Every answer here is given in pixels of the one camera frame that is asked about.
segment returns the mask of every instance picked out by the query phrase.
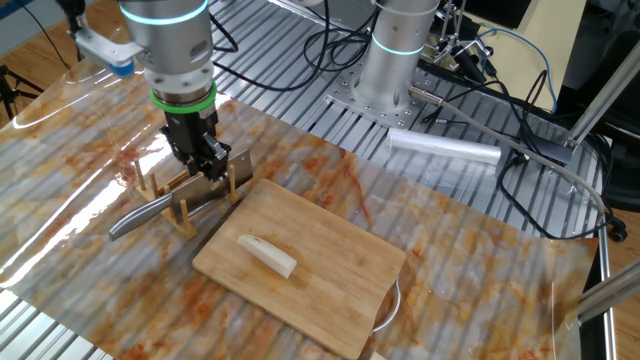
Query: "metal frame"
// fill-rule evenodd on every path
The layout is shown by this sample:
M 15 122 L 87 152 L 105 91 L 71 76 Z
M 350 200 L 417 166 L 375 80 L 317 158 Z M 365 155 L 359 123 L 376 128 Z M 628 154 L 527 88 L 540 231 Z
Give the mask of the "metal frame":
M 565 139 L 565 146 L 575 149 L 589 131 L 600 121 L 613 102 L 620 96 L 622 91 L 634 79 L 640 71 L 640 42 L 631 50 L 631 53 L 620 64 L 620 67 L 611 76 L 607 84 L 600 90 L 598 95 L 587 110 L 582 114 L 574 127 L 569 131 Z

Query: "silver cylinder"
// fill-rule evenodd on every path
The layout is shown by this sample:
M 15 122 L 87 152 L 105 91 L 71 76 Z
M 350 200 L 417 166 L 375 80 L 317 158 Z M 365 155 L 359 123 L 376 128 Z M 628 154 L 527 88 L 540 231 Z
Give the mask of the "silver cylinder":
M 640 259 L 582 294 L 578 305 L 581 324 L 640 292 Z
M 374 108 L 407 106 L 409 86 L 438 0 L 382 0 L 369 53 L 354 94 Z
M 613 102 L 629 85 L 635 75 L 640 71 L 640 42 L 631 50 L 631 53 L 622 62 L 618 70 L 611 76 L 600 93 L 582 114 L 580 120 L 567 134 L 566 146 L 574 149 L 584 140 L 589 131 L 600 121 Z
M 127 0 L 120 1 L 120 8 L 131 40 L 146 49 L 139 56 L 145 68 L 160 74 L 184 74 L 211 58 L 207 0 Z

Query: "wooden floor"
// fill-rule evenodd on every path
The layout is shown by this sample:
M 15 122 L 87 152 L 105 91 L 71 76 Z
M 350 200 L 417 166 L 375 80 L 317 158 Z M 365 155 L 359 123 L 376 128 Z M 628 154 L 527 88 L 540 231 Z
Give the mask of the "wooden floor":
M 92 27 L 104 36 L 110 36 L 116 29 L 124 27 L 117 2 L 112 0 L 95 1 L 88 7 L 87 17 Z M 67 24 L 62 22 L 50 28 L 48 33 L 67 63 L 73 66 L 76 63 L 76 49 L 66 33 L 67 29 Z M 43 89 L 50 86 L 66 71 L 51 44 L 42 34 L 0 58 L 1 64 L 7 65 L 9 69 Z M 28 91 L 27 87 L 21 86 L 20 88 Z M 28 103 L 28 101 L 20 100 L 18 108 L 24 108 Z M 0 125 L 4 125 L 8 121 L 4 109 L 0 108 Z M 616 214 L 627 224 L 629 238 L 622 244 L 609 242 L 612 273 L 619 271 L 640 257 L 640 214 L 623 211 L 617 211 Z M 636 295 L 615 308 L 615 322 L 618 359 L 638 359 L 638 354 L 640 354 L 640 295 Z

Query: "knife handle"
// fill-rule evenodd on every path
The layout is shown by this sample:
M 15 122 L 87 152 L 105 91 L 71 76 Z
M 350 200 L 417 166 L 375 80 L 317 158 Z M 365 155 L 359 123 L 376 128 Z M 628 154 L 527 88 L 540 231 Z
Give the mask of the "knife handle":
M 160 214 L 162 210 L 171 205 L 171 196 L 172 194 L 161 196 L 125 215 L 109 229 L 111 241 L 118 240 L 120 237 L 144 225 L 152 217 Z

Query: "metal mounting plate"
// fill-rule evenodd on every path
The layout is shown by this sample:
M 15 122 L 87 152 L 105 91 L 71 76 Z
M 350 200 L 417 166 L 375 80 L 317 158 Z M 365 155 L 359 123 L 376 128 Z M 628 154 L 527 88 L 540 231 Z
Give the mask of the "metal mounting plate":
M 353 84 L 362 73 L 365 58 L 366 55 L 359 63 L 341 72 L 336 80 L 327 88 L 325 93 L 326 97 L 339 106 L 360 114 L 368 120 L 398 129 L 410 128 L 424 107 L 424 102 L 412 99 L 407 106 L 402 108 L 378 109 L 369 104 L 365 104 L 354 95 Z M 430 83 L 426 76 L 419 73 L 414 75 L 413 82 L 423 87 Z

